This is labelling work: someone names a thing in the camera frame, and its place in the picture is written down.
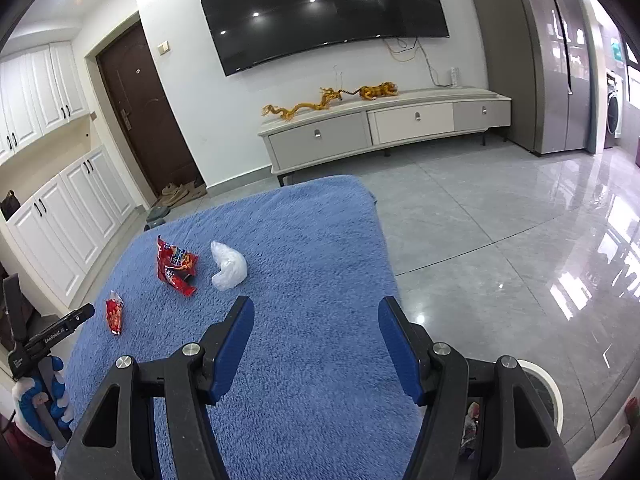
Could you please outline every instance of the washing machine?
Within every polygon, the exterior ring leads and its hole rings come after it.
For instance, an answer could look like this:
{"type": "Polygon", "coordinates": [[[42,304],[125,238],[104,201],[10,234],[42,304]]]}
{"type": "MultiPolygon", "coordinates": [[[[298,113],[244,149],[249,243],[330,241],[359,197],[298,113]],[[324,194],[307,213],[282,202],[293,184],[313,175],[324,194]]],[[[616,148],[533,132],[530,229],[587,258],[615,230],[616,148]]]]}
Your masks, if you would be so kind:
{"type": "Polygon", "coordinates": [[[611,70],[607,70],[607,131],[604,147],[616,145],[616,137],[620,136],[620,117],[622,116],[622,78],[611,70]]]}

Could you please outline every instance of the tile floor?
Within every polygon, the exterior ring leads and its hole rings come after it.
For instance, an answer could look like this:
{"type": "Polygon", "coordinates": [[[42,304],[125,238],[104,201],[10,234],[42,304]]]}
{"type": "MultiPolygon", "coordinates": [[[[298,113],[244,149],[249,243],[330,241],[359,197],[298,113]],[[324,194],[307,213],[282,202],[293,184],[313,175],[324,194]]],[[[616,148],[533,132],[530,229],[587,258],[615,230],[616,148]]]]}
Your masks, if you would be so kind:
{"type": "MultiPolygon", "coordinates": [[[[402,308],[468,357],[545,368],[576,460],[640,376],[640,168],[619,150],[537,158],[487,135],[437,139],[299,171],[354,174],[376,196],[402,308]]],[[[171,221],[278,187],[268,178],[171,221]]]]}

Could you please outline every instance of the brown door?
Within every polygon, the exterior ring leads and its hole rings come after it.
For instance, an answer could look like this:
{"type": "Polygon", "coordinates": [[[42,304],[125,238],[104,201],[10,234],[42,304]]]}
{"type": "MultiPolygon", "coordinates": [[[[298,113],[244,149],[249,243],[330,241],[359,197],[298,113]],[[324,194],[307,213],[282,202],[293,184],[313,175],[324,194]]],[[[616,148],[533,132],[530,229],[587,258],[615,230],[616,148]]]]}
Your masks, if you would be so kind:
{"type": "Polygon", "coordinates": [[[142,24],[133,25],[97,60],[122,131],[156,195],[170,182],[200,179],[164,95],[142,24]]]}

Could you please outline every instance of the white tv cabinet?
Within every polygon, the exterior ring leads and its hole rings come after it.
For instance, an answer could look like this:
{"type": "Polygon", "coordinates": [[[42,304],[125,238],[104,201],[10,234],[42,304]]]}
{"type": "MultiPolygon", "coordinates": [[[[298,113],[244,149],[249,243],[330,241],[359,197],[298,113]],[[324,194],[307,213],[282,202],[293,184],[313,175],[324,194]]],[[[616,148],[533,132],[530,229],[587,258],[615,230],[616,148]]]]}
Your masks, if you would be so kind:
{"type": "Polygon", "coordinates": [[[510,124],[511,98],[480,88],[438,88],[333,102],[329,110],[267,121],[258,135],[271,173],[284,186],[288,174],[330,160],[510,124]]]}

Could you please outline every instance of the red snack wrapper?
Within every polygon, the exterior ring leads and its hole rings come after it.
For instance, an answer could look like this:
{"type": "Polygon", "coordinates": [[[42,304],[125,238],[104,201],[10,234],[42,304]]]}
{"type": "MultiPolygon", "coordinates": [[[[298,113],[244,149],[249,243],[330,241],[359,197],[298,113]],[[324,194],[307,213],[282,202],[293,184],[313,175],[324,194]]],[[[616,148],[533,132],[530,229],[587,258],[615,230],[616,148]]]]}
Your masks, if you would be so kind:
{"type": "Polygon", "coordinates": [[[196,291],[186,280],[196,275],[197,261],[198,257],[195,254],[170,245],[158,237],[158,278],[185,296],[190,296],[196,291]]]}
{"type": "Polygon", "coordinates": [[[109,329],[112,334],[120,335],[122,331],[122,307],[124,306],[124,302],[120,296],[111,291],[106,303],[106,317],[109,329]]]}

